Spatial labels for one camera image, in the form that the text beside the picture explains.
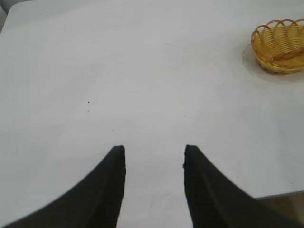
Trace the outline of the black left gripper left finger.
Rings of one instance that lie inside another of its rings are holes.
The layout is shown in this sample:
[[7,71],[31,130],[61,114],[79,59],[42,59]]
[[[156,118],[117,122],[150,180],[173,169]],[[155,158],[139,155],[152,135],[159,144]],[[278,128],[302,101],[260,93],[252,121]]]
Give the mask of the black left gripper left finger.
[[124,197],[125,149],[114,146],[77,185],[8,228],[115,228]]

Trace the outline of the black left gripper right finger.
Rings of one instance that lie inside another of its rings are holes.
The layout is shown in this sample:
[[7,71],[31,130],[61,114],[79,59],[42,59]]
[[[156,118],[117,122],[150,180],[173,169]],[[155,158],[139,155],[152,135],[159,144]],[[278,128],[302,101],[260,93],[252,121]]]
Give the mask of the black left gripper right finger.
[[252,198],[195,145],[184,153],[184,188],[195,228],[301,228],[302,224]]

